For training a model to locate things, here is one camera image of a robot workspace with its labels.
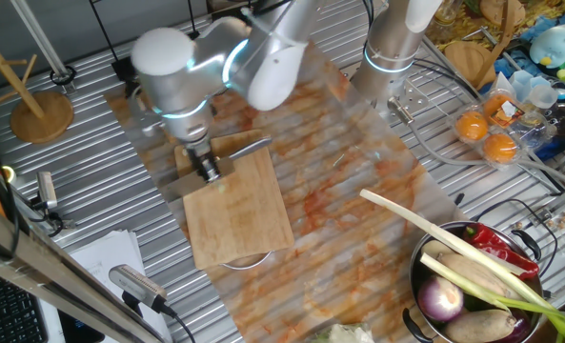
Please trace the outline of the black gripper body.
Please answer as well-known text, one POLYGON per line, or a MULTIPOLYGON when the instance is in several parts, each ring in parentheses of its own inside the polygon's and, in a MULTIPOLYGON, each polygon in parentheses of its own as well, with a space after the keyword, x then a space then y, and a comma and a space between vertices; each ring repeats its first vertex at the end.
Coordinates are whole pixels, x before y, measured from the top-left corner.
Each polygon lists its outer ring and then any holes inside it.
POLYGON ((215 165, 215 156, 212 152, 210 139, 200 139, 185 144, 185 150, 194 167, 205 167, 215 165))

